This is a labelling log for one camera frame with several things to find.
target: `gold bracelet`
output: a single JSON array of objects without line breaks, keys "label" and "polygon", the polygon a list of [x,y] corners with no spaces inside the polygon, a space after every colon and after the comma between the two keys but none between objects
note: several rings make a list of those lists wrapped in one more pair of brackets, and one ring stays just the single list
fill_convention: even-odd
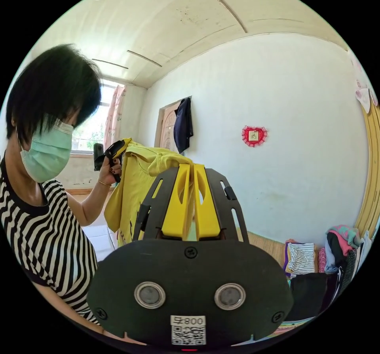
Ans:
[{"label": "gold bracelet", "polygon": [[111,185],[108,185],[108,184],[104,183],[103,181],[100,181],[99,179],[98,179],[98,182],[101,183],[102,185],[107,186],[107,187],[110,187],[110,186],[111,186]]}]

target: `yellow clothing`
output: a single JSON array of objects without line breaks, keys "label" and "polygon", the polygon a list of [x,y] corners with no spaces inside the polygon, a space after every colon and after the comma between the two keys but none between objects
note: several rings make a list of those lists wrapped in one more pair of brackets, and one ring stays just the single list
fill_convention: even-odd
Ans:
[{"label": "yellow clothing", "polygon": [[[128,142],[122,164],[121,181],[112,192],[104,211],[108,227],[118,231],[118,246],[132,241],[137,213],[155,178],[179,164],[193,162],[164,148],[147,148],[132,139]],[[192,194],[192,181],[189,191]],[[194,198],[189,197],[188,226],[194,210]]]}]

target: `green face mask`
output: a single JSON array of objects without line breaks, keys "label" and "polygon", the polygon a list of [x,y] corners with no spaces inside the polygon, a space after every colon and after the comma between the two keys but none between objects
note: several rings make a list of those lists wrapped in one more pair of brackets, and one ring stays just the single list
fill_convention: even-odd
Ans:
[{"label": "green face mask", "polygon": [[57,122],[50,131],[33,135],[29,151],[21,148],[22,162],[34,181],[43,183],[63,171],[70,158],[73,130],[69,124]]}]

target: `short black hair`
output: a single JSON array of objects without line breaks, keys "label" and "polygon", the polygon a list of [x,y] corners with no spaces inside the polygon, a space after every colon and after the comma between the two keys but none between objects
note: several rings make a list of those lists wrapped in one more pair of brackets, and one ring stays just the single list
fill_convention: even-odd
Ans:
[{"label": "short black hair", "polygon": [[27,142],[37,130],[42,132],[44,126],[50,130],[57,119],[80,110],[77,127],[100,102],[101,76],[96,64],[71,44],[55,46],[30,62],[14,83],[7,103],[7,139],[17,129],[19,141]]}]

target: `red heart decoration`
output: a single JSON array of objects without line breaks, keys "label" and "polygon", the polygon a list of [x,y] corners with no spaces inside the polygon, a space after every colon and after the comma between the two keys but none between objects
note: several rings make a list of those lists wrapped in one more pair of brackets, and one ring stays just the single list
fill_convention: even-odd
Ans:
[{"label": "red heart decoration", "polygon": [[256,147],[265,141],[268,132],[264,127],[245,126],[241,132],[241,136],[246,145],[249,147]]}]

